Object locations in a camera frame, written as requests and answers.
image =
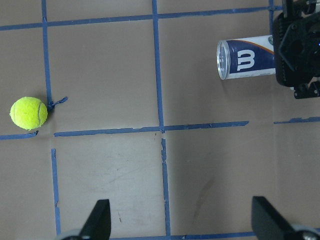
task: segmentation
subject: wilson logo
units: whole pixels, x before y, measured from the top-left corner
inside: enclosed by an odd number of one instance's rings
[[[241,50],[238,51],[238,65],[237,71],[242,69],[249,69],[255,65],[255,52],[252,50]]]

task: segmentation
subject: tennis ball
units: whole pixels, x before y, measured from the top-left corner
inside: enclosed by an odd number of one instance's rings
[[[10,110],[15,125],[25,130],[36,129],[45,123],[48,116],[46,105],[38,98],[24,96],[16,101]]]

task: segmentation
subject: clear plastic lid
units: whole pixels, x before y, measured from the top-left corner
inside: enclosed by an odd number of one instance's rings
[[[216,63],[220,78],[222,80],[227,79],[230,72],[230,52],[228,43],[225,40],[218,42],[218,47],[216,50]]]

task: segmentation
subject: blue tape line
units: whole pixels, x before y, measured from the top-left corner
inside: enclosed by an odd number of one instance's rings
[[[52,101],[52,93],[51,93],[51,82],[50,82],[46,0],[41,1],[41,6],[42,6],[42,35],[43,35],[43,58],[44,58],[46,100],[47,100],[47,103],[50,103]]]
[[[312,116],[302,119],[302,117],[291,118],[289,121],[275,121],[274,124],[297,124],[297,123],[315,123],[320,122],[320,116]]]
[[[110,238],[110,240],[166,240],[166,236],[138,236],[138,237],[121,237]]]
[[[190,125],[172,125],[165,126],[166,131],[174,130],[191,130],[191,129],[216,129],[216,128],[229,128],[229,127],[243,127],[249,121],[231,121],[231,122],[218,122],[218,123],[204,123],[204,124],[190,124]]]
[[[164,126],[166,131],[175,130],[191,130],[191,129],[215,129],[215,128],[229,128],[229,127],[243,127],[249,121],[231,121],[231,122],[218,122],[218,123],[203,123],[203,124],[190,124],[190,125],[172,125]],[[76,137],[97,134],[129,134],[129,133],[146,133],[146,132],[162,132],[159,126],[146,126],[142,128],[114,128],[114,129],[99,129],[99,130],[84,130],[84,131],[61,131],[54,133],[55,137]]]
[[[195,17],[195,16],[213,16],[213,15],[220,15],[220,14],[245,14],[245,13],[265,11],[268,9],[269,9],[268,6],[262,6],[262,7],[235,8],[235,9],[223,9],[223,10],[211,10],[211,11],[162,13],[162,14],[158,14],[158,18],[173,19],[173,18]]]
[[[55,109],[55,106],[56,106],[56,105],[58,105],[58,104],[63,104],[63,103],[64,103],[65,101],[67,101],[67,100],[68,100],[68,97],[65,96],[64,98],[62,98],[62,99],[59,100],[59,101],[56,101],[56,102],[51,101],[51,102],[49,102],[49,103],[48,103],[48,106],[47,106],[48,111],[49,111],[49,112],[52,112],[52,110]]]
[[[56,149],[51,149],[51,162],[52,162],[52,179],[53,179],[53,198],[54,198],[54,215],[55,215],[55,231],[56,234],[61,234],[61,222],[60,222],[60,209],[58,207],[59,202],[59,189],[58,189],[58,170]]]
[[[152,15],[115,16],[115,17],[91,18],[91,19],[80,19],[80,20],[51,21],[51,22],[48,22],[48,26],[55,27],[55,26],[71,26],[71,25],[82,25],[82,24],[101,24],[101,23],[127,22],[127,21],[139,21],[139,20],[151,20],[151,19],[152,19]]]
[[[204,235],[181,235],[172,236],[172,240],[201,240],[201,239],[228,239],[228,238],[243,238],[254,237],[254,232],[234,232],[234,233],[218,233],[218,234],[204,234]]]
[[[272,35],[272,26],[274,23],[274,0],[269,0],[269,29]]]
[[[147,126],[142,128],[120,128],[120,129],[100,129],[100,130],[85,130],[85,131],[63,131],[56,132],[55,137],[75,137],[87,136],[97,134],[128,134],[128,133],[145,133],[145,132],[158,132],[158,126]]]
[[[241,13],[258,12],[258,11],[263,11],[263,10],[268,10],[268,9],[269,9],[269,7],[251,7],[251,8],[211,10],[211,11],[163,13],[163,14],[157,14],[156,17],[158,19],[170,19],[170,18],[182,18],[182,17],[192,17],[192,16],[212,16],[212,15],[220,15],[220,14],[241,14]],[[281,10],[281,9],[282,9],[281,6],[274,6],[275,11]],[[42,17],[47,18],[47,8],[46,8],[46,1],[45,0],[42,0]],[[90,19],[65,20],[65,21],[51,21],[51,22],[46,22],[46,24],[48,27],[57,27],[57,26],[82,25],[82,24],[99,24],[99,23],[151,20],[151,19],[154,19],[153,14],[152,15],[90,18]],[[43,23],[6,25],[6,26],[0,26],[0,31],[41,28],[42,26],[43,26]]]
[[[37,136],[38,132],[39,131],[30,132],[26,134],[0,135],[0,140],[29,139]]]
[[[0,26],[0,31],[42,28],[42,23],[27,23],[18,25]]]
[[[255,237],[255,233],[248,232],[233,232],[233,233],[218,233],[204,235],[174,235],[170,236],[171,240],[204,240],[204,239],[228,239],[228,238],[245,238]],[[166,240],[166,236],[147,236],[147,237],[123,237],[110,238],[110,240]]]
[[[167,148],[166,140],[161,139],[161,158],[162,158],[162,178],[163,178],[163,197],[164,197],[164,217],[165,217],[165,235],[171,236],[170,227],[170,208],[169,208],[169,186],[167,169]]]
[[[46,0],[41,0],[41,11],[42,11],[42,17],[47,18],[47,2],[46,2]]]
[[[152,0],[153,16],[153,39],[154,39],[154,62],[155,62],[155,82],[156,82],[156,99],[158,107],[159,126],[162,133],[164,129],[164,111],[162,104],[162,85],[161,85],[161,67],[160,67],[160,47],[159,47],[159,19],[157,0]]]

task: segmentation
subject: screw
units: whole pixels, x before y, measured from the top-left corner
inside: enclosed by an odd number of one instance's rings
[[[304,240],[317,240],[317,236],[314,233],[308,231],[305,231],[302,237]]]

